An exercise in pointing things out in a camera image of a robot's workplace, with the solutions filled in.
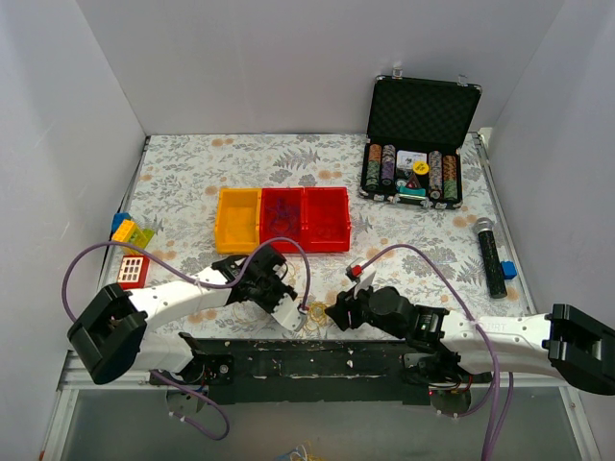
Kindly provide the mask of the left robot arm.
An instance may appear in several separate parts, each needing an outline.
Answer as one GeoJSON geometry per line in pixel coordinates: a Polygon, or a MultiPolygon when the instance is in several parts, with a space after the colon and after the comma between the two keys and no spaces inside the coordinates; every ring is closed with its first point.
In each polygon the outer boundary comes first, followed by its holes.
{"type": "Polygon", "coordinates": [[[67,339],[96,384],[151,370],[195,383],[205,370],[199,343],[187,333],[159,335],[158,328],[206,309],[252,302],[297,331],[306,316],[297,292],[283,281],[284,265],[284,256],[264,244],[250,256],[229,256],[195,276],[158,286],[125,290],[109,284],[73,321],[67,339]]]}

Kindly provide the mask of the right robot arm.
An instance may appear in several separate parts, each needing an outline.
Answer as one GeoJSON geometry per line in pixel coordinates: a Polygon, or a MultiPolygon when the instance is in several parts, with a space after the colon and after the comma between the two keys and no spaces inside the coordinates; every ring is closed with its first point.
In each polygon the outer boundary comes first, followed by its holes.
{"type": "Polygon", "coordinates": [[[614,330],[568,305],[525,317],[483,316],[411,303],[393,287],[341,292],[326,314],[341,330],[367,324],[432,356],[431,382],[465,374],[551,376],[595,395],[614,393],[614,330]]]}

